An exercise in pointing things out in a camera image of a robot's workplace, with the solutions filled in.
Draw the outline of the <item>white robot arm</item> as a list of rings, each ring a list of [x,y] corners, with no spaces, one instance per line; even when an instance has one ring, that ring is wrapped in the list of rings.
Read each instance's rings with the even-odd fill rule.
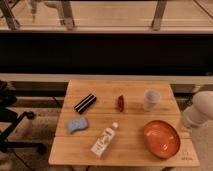
[[[192,98],[192,104],[182,113],[182,121],[187,128],[199,128],[208,120],[213,120],[213,91],[201,91]]]

